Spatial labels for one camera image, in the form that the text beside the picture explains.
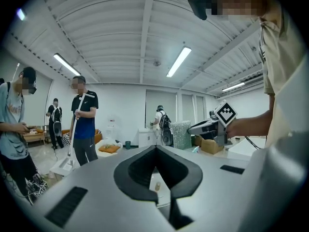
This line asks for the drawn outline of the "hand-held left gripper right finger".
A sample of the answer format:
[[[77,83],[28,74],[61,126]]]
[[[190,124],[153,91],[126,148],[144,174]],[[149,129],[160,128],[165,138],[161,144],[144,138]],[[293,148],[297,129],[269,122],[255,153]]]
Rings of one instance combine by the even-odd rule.
[[[170,190],[167,208],[156,211],[158,232],[237,232],[241,174],[248,160],[156,150],[156,167]]]

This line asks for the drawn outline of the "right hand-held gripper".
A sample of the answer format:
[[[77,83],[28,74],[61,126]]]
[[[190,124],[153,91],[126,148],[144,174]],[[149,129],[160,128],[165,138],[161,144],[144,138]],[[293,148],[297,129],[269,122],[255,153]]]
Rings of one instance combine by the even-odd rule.
[[[214,140],[218,146],[231,145],[228,140],[227,126],[236,118],[236,111],[223,100],[214,110],[210,111],[210,118],[191,126],[187,132],[190,135]]]

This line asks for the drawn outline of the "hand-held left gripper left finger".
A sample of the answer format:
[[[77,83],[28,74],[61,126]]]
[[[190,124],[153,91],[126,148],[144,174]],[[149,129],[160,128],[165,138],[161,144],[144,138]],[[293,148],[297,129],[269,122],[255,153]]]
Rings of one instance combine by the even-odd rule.
[[[150,190],[156,147],[128,150],[74,170],[34,204],[52,232],[172,232]]]

